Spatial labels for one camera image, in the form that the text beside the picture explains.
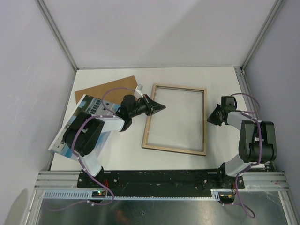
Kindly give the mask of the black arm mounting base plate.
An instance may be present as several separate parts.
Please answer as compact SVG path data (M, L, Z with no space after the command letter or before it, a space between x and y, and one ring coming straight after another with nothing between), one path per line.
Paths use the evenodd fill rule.
M210 197L212 189L244 189L243 178L219 169L104 171L96 180L117 197Z

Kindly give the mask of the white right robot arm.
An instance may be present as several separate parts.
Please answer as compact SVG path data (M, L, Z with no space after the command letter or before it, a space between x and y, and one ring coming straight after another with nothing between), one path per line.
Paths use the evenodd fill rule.
M221 126L232 126L240 131L238 154L218 169L216 182L221 188L233 183L233 177L239 177L254 166L272 162L277 157L275 125L255 117L257 112L239 110L235 94L222 96L208 117L207 122Z

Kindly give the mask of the building photo print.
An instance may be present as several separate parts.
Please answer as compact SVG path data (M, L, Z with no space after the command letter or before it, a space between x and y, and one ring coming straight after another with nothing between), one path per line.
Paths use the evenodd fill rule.
M91 115L112 115L112 113L108 110L115 112L120 107L119 104L115 104L106 100L104 101L104 105L105 107L103 107L101 99L84 94L72 111L72 114L63 123L62 128L56 135L48 150L72 160L76 160L76 156L72 153L71 148L68 147L68 145L63 141L64 133L70 127L72 122L74 122L77 115L81 111Z

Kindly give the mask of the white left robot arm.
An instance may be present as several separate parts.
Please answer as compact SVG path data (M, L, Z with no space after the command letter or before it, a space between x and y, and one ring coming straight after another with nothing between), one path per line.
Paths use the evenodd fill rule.
M71 149L88 174L87 182L97 188L103 184L103 167L98 162L96 144L102 133L126 131L132 124L132 118L141 114L152 116L166 108L165 105L143 94L136 99L134 95L125 95L120 107L113 115L92 115L80 111L63 135L63 141Z

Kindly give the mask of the wooden picture frame black front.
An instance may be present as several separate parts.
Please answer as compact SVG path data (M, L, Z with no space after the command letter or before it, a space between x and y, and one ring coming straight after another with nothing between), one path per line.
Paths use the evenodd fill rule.
M146 120L142 147L190 155L207 155L205 88L153 85L151 98L166 106Z

